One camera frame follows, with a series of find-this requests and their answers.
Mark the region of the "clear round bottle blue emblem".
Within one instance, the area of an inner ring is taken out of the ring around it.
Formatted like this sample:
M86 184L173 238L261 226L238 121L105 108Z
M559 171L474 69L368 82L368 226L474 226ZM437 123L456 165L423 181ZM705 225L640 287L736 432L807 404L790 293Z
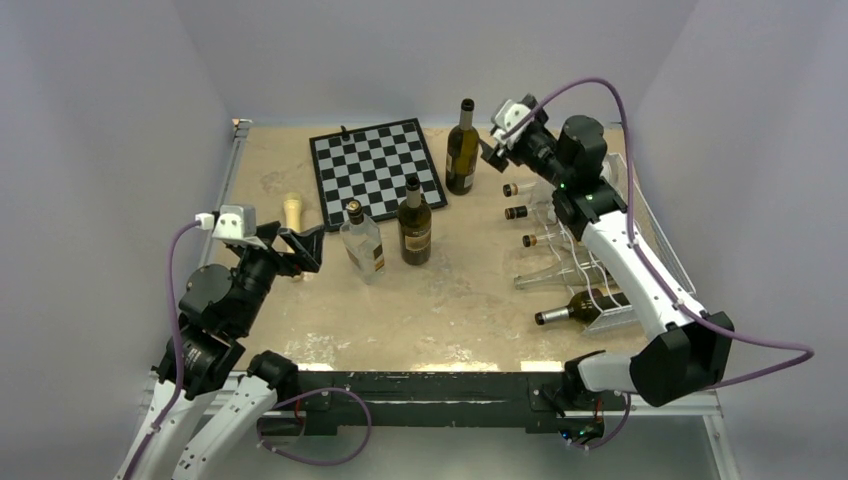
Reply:
M502 186L502 193L505 197L517 197L520 195L550 195L553 191L553 186L543 180L528 181L523 183L506 183Z

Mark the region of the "green wine bottle white label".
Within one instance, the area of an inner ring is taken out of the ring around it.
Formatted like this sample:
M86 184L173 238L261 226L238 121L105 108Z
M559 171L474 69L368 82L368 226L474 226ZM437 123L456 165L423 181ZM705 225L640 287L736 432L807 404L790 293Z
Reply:
M448 135L445 185L454 195L467 194L474 182L480 148L479 132L473 126L474 110L475 102L463 99L458 124Z

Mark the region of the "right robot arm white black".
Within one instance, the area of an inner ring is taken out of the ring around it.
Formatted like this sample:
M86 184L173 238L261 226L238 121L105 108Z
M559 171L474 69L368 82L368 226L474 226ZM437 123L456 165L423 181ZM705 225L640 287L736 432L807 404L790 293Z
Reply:
M556 226L616 281L648 341L631 356L600 351L568 361L561 381L564 399L584 407L602 391L620 391L662 406L718 386L729 358L732 322L724 313L706 311L643 244L631 196L620 195L602 173L603 126L576 115L553 135L547 120L543 102L533 96L503 102L492 117L493 143L481 145L482 158L498 170L524 165L552 187ZM377 333L402 316L420 321L438 296L462 298L470 318L500 305L491 292L500 276L493 231L468 219L425 236L413 226L398 232L404 262L387 277L363 285L340 266L346 253L337 250L316 279L296 289L290 316Z

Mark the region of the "dark wine bottle brown label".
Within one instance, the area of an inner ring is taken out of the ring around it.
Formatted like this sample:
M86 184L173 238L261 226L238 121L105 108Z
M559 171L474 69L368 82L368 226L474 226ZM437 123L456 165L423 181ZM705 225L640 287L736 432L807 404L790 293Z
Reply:
M397 210L401 256L405 263L420 266L431 255L432 211L417 175L406 178L405 193Z

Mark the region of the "clear square liquor bottle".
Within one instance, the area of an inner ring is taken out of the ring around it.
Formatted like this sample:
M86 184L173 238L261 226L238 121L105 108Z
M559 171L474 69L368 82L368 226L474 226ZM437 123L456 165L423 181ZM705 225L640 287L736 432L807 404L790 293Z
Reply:
M344 211L347 219L339 232L347 255L361 279L372 284L385 267L380 228L358 200L350 200Z

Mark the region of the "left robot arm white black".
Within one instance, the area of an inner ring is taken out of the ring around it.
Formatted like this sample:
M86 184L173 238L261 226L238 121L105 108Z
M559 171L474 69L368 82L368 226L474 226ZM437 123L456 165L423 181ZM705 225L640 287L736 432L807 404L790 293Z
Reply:
M224 225L235 232L217 233ZM297 399L297 365L266 351L251 360L224 405L209 420L203 418L244 354L239 341L248 335L275 279L319 271L324 226L304 232L278 222L243 227L233 215L200 213L171 242L177 244L192 229L214 232L239 262L232 268L199 267L180 300L173 280L166 281L171 339L118 479L206 479L263 413Z

